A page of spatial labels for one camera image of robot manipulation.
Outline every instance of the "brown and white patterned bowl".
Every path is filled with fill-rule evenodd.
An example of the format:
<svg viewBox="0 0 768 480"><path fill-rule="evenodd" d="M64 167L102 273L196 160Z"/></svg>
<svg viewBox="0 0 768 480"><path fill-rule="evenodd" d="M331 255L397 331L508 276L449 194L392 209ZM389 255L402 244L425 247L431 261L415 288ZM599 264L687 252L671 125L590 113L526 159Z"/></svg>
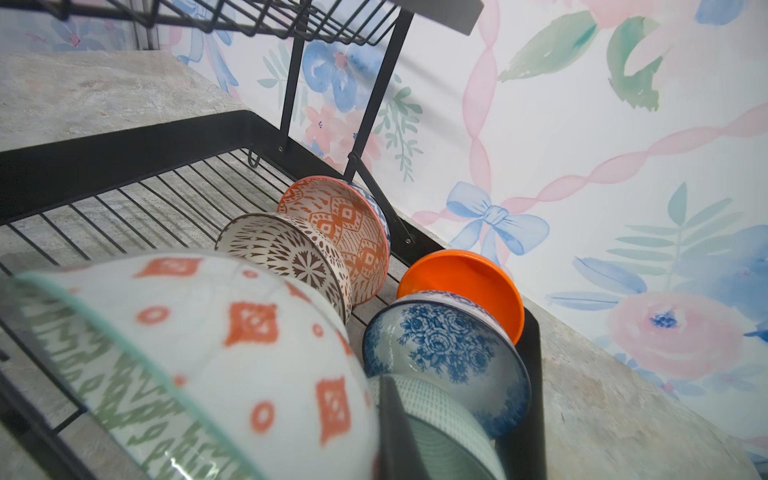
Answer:
<svg viewBox="0 0 768 480"><path fill-rule="evenodd" d="M336 245L349 269L353 305L381 290L389 243L379 215L360 192L336 178L306 177L286 190L277 211L308 220Z"/></svg>
<svg viewBox="0 0 768 480"><path fill-rule="evenodd" d="M283 214L246 214L221 231L216 250L319 291L346 323L352 312L349 271L341 253L309 221Z"/></svg>

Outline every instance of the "orange bowl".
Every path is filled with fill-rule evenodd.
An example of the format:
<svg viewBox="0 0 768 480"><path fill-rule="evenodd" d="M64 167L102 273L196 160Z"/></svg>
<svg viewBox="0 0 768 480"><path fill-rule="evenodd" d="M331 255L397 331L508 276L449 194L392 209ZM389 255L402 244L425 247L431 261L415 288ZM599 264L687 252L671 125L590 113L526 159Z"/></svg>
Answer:
<svg viewBox="0 0 768 480"><path fill-rule="evenodd" d="M397 297L424 290L442 290L464 296L496 318L512 343L520 340L525 310L515 284L495 263L466 250L430 253L408 269Z"/></svg>

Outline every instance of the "orange patterned bowl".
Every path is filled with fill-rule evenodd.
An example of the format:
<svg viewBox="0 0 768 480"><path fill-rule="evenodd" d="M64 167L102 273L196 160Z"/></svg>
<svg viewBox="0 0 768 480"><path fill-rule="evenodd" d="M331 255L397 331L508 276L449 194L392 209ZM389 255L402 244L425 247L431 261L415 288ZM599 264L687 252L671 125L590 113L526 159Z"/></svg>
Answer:
<svg viewBox="0 0 768 480"><path fill-rule="evenodd" d="M349 270L353 305L381 290L389 268L386 230L368 200L346 182L303 178L286 190L277 213L308 220L336 245Z"/></svg>
<svg viewBox="0 0 768 480"><path fill-rule="evenodd" d="M523 333L525 310L515 284L495 263L466 250L430 253L408 269L397 297L441 290L466 297L486 309L516 344Z"/></svg>

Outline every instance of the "white bowl with red pattern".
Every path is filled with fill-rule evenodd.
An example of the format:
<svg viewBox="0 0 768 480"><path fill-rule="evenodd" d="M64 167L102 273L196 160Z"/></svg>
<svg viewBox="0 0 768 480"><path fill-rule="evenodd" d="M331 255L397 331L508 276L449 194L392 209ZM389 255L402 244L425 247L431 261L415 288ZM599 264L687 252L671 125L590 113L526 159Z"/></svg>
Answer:
<svg viewBox="0 0 768 480"><path fill-rule="evenodd" d="M195 449L212 439L222 452L201 458L230 458L225 469L251 478L374 476L379 425L366 377L341 319L306 284L196 250L17 281L54 364L150 477L187 465L189 478L207 478L189 446L174 448L190 432ZM141 410L156 415L135 414L142 396L157 397Z"/></svg>

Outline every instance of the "flower center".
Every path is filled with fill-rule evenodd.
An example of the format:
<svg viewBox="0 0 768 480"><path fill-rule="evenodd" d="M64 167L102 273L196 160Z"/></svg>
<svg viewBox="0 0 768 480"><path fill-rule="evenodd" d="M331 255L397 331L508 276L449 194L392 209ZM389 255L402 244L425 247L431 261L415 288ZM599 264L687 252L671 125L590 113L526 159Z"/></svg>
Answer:
<svg viewBox="0 0 768 480"><path fill-rule="evenodd" d="M677 326L677 320L674 318L672 310L664 313L657 313L650 322L662 329L673 329Z"/></svg>
<svg viewBox="0 0 768 480"><path fill-rule="evenodd" d="M336 59L336 67L339 70L343 70L346 68L346 64L349 61L349 59L344 55L343 53L337 53L333 56Z"/></svg>

